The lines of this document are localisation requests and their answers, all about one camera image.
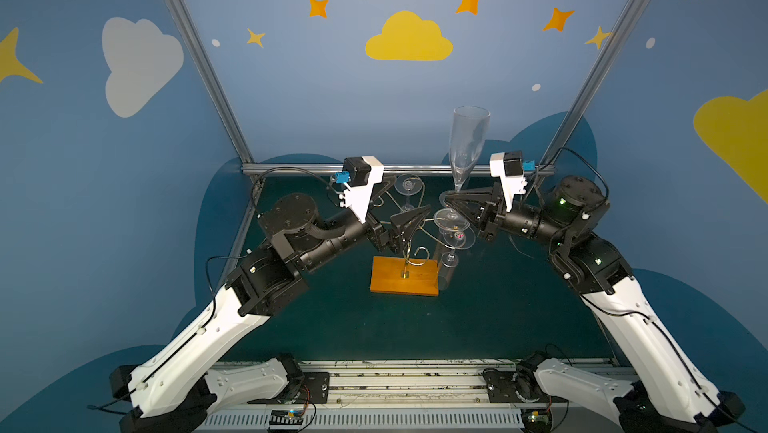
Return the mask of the clear flute glass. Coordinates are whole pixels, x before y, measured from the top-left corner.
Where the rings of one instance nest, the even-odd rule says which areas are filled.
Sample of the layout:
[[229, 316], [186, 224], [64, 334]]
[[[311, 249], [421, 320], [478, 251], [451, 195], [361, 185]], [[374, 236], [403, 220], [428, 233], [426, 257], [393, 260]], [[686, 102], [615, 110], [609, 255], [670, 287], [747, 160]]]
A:
[[440, 242], [436, 245], [433, 259], [438, 264], [437, 287], [446, 290], [459, 264], [458, 252], [471, 248], [475, 243], [475, 234], [471, 228], [463, 231], [440, 230]]
[[404, 197], [404, 203], [400, 209], [402, 211], [409, 211], [416, 208], [411, 202], [413, 197], [423, 192], [424, 182], [417, 175], [403, 174], [396, 178], [395, 190], [398, 194]]
[[[451, 165], [454, 188], [458, 192], [480, 158], [490, 123], [491, 113], [478, 106], [460, 106], [454, 109], [451, 127], [448, 159]], [[433, 219], [439, 229], [449, 232], [463, 232], [469, 222], [455, 209], [448, 206], [446, 191], [440, 195], [444, 208], [438, 210]]]

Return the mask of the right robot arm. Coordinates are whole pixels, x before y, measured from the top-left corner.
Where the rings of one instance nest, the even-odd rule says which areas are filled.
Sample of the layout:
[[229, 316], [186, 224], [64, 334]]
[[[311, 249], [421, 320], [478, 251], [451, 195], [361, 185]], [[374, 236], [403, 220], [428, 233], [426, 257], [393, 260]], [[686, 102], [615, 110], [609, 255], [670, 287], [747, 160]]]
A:
[[595, 234], [609, 203], [593, 181], [566, 176], [540, 207], [508, 202], [502, 182], [449, 192], [446, 202], [487, 241], [504, 232], [546, 245], [552, 268], [604, 325], [638, 376], [635, 382], [613, 380], [537, 353], [518, 369], [530, 385], [625, 432], [715, 432], [738, 423], [742, 400], [695, 367], [619, 250]]

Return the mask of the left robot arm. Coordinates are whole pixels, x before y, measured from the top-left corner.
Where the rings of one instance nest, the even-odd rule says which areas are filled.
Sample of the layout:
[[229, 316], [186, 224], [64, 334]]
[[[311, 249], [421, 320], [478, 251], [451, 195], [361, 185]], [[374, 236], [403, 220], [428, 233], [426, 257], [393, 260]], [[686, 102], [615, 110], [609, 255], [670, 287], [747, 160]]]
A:
[[240, 259], [199, 316], [153, 358], [111, 373], [113, 400], [131, 405], [121, 416], [121, 431], [192, 432], [232, 405], [300, 398], [305, 375], [290, 354], [250, 367], [215, 365], [307, 291], [305, 274], [365, 241], [402, 253], [430, 211], [422, 206], [399, 212], [388, 224], [372, 213], [358, 219], [348, 208], [323, 219], [308, 194], [280, 198], [258, 218], [264, 242]]

